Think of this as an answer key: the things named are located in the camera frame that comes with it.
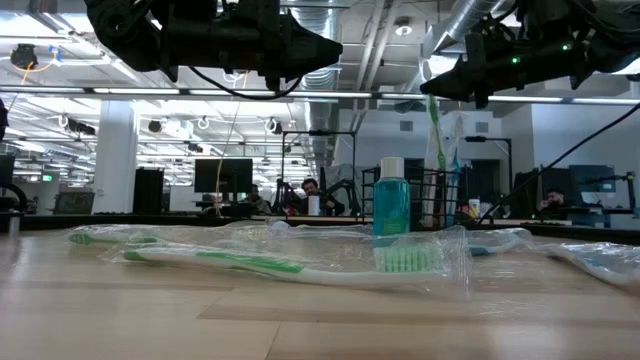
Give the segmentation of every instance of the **black wire basket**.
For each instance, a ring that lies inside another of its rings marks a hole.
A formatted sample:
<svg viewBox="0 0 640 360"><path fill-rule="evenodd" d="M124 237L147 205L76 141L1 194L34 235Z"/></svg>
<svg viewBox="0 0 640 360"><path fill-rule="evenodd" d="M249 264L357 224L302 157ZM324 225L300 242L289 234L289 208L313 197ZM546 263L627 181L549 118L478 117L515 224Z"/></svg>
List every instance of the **black wire basket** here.
<svg viewBox="0 0 640 360"><path fill-rule="evenodd" d="M362 216L373 216L374 185L380 179L380 167L362 170ZM446 228L461 223L459 209L464 199L462 173L405 167L405 180L411 195L411 228Z"/></svg>

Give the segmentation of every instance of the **teal bottle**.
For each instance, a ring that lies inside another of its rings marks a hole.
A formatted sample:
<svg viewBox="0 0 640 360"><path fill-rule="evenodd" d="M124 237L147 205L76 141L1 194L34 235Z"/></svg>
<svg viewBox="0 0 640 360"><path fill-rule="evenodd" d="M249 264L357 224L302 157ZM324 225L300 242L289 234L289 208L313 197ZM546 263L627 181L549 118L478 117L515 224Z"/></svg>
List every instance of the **teal bottle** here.
<svg viewBox="0 0 640 360"><path fill-rule="evenodd" d="M404 179L404 159L383 158L380 162L380 180L373 188L373 247L393 244L393 237L379 236L409 232L411 198L409 184Z"/></svg>

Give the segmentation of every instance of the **clear plastic bag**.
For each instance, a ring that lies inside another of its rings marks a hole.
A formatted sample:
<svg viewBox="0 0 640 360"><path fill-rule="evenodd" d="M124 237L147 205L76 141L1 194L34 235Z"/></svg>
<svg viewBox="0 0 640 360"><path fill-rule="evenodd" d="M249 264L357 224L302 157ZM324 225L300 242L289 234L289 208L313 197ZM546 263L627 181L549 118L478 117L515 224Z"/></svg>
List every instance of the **clear plastic bag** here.
<svg viewBox="0 0 640 360"><path fill-rule="evenodd" d="M526 229L469 231L469 251L473 256L498 254L507 251L526 251L533 248L533 236Z"/></svg>
<svg viewBox="0 0 640 360"><path fill-rule="evenodd" d="M108 240L101 258L167 262L245 270L277 279L322 285L412 289L467 297L471 257L467 232L454 227L434 233L396 235L390 248L437 249L438 261L419 272L379 272L370 226L290 228L281 223L241 227L113 225L74 229L69 238ZM74 241L93 245L92 241Z"/></svg>
<svg viewBox="0 0 640 360"><path fill-rule="evenodd" d="M621 287L640 287L640 247L612 243L544 244L538 249L565 259L590 275Z"/></svg>

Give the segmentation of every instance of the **cup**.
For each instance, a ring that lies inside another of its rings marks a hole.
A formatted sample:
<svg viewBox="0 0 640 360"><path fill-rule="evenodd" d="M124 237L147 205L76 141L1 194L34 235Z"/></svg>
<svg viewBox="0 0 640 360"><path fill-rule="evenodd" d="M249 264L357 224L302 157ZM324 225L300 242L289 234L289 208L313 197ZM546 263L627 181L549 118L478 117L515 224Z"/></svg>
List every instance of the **cup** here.
<svg viewBox="0 0 640 360"><path fill-rule="evenodd" d="M320 215L320 197L316 195L309 196L309 216Z"/></svg>
<svg viewBox="0 0 640 360"><path fill-rule="evenodd" d="M469 199L469 215L474 219L480 217L480 199Z"/></svg>

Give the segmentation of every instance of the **man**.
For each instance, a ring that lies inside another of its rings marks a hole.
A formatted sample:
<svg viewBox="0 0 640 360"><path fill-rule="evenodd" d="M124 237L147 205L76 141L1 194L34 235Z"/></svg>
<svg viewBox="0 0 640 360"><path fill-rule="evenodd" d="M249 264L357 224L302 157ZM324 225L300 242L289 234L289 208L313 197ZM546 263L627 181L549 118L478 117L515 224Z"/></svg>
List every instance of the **man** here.
<svg viewBox="0 0 640 360"><path fill-rule="evenodd" d="M4 102L0 99L0 142L4 139L4 133L9 126L9 111L4 107Z"/></svg>
<svg viewBox="0 0 640 360"><path fill-rule="evenodd" d="M565 199L564 191L560 189L549 189L547 190L547 199L540 201L538 210L543 213L557 214L564 220L567 214L563 214L561 209L572 206L574 206L573 203L569 199Z"/></svg>
<svg viewBox="0 0 640 360"><path fill-rule="evenodd" d="M251 193L249 193L247 198L242 202L249 204L252 213L271 215L271 208L269 208L269 204L260 197L260 191L256 184L251 185Z"/></svg>
<svg viewBox="0 0 640 360"><path fill-rule="evenodd" d="M326 216L340 216L344 212L344 205L333 196L322 194L318 190L318 182L314 179L306 179L303 181L302 190L307 194L307 198L302 200L300 209L298 209L300 215L307 215L309 213L309 196L320 197L320 212L324 212Z"/></svg>

